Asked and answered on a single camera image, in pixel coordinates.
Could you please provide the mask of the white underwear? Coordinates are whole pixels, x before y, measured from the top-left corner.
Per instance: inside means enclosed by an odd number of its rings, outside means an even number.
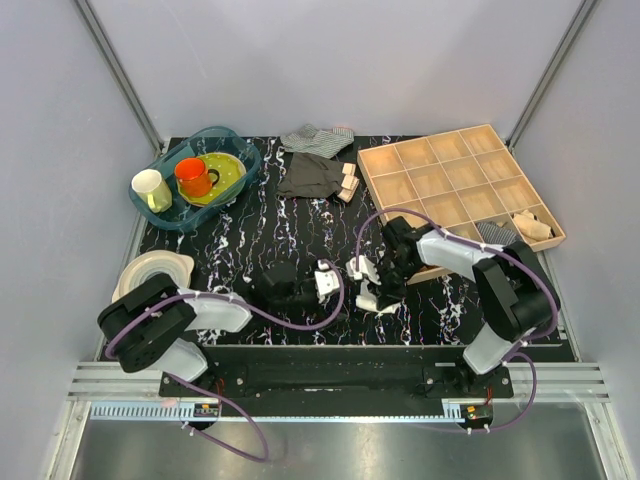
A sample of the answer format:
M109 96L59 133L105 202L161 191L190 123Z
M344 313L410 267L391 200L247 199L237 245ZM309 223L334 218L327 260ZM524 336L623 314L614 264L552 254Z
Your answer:
M401 304L395 303L380 309L377 306L377 298L369 291L368 286L369 286L368 280L363 279L360 282L360 291L359 291L359 294L356 296L357 308L367 312L374 312L380 315L394 314L400 308Z

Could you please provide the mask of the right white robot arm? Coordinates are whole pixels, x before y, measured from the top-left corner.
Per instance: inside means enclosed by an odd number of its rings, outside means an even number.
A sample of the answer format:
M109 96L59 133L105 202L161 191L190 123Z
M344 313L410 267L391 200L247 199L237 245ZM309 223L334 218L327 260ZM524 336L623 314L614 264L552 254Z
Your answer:
M475 284L484 325L445 374L463 395L480 395L519 343L556 325L560 300L525 242L482 244L442 227L413 228L403 217L389 220L382 235L389 252L375 266L378 310L401 302L408 280L426 266L445 268Z

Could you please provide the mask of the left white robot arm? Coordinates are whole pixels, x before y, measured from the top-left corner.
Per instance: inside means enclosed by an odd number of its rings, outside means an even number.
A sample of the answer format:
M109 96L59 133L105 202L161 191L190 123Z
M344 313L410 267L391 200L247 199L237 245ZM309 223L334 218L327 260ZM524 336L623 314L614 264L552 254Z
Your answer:
M297 277L294 265L280 262L239 292L215 298L182 288L161 272L105 308L97 324L109 341L105 353L124 372L161 370L180 377L193 395L203 396L214 388L216 372L203 350L183 339L185 332L237 333L251 320L254 307L270 315L293 307L309 312L338 290L337 276L324 262L305 280Z

